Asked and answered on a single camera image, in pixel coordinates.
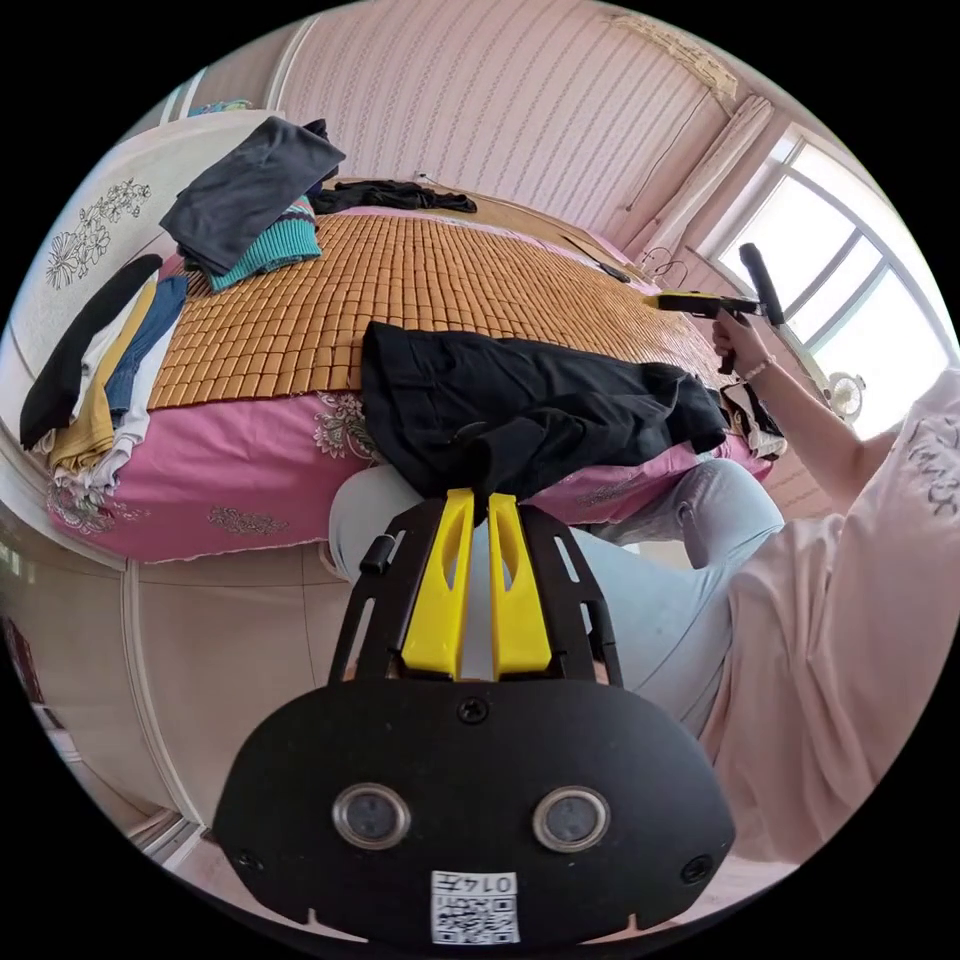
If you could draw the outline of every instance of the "pink bedsheet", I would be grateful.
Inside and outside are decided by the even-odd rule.
[[[762,479],[770,464],[739,437],[715,451]],[[51,486],[65,532],[143,562],[324,540],[349,476],[379,462],[355,393],[311,393],[159,410],[113,496]],[[685,445],[640,467],[591,467],[532,502],[566,523],[616,522],[697,462]]]

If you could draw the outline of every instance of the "knee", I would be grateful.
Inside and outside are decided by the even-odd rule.
[[[684,485],[682,499],[687,501],[696,500],[718,488],[735,490],[759,486],[746,467],[725,457],[697,464],[681,482]]]
[[[340,485],[330,506],[327,539],[338,572],[351,582],[360,561],[398,513],[420,502],[416,491],[394,467],[376,466],[353,474]]]

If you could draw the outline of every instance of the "curtain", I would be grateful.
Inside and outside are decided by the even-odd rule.
[[[690,221],[760,136],[773,112],[772,105],[763,97],[750,96],[744,100],[680,189],[628,245],[627,252],[634,261],[644,250],[654,247],[665,247],[671,257],[676,255]],[[642,241],[641,250],[636,249],[638,241]]]

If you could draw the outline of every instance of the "woman's hand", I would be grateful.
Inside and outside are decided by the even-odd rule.
[[[721,310],[713,321],[713,349],[718,357],[726,357],[735,350],[737,358],[733,367],[741,377],[755,370],[764,360],[772,359],[753,326],[742,326],[726,310]]]

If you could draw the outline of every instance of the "light blue pants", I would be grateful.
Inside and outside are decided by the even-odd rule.
[[[374,538],[420,502],[390,466],[347,480],[330,510],[330,552],[340,573],[355,582]],[[624,686],[694,736],[706,723],[733,640],[730,578],[782,526],[753,476],[718,459],[694,467],[623,523],[573,531],[607,601]],[[621,546],[644,540],[682,540],[692,569],[672,569]],[[464,677],[477,679],[492,677],[488,555],[484,523],[474,533],[462,665]]]

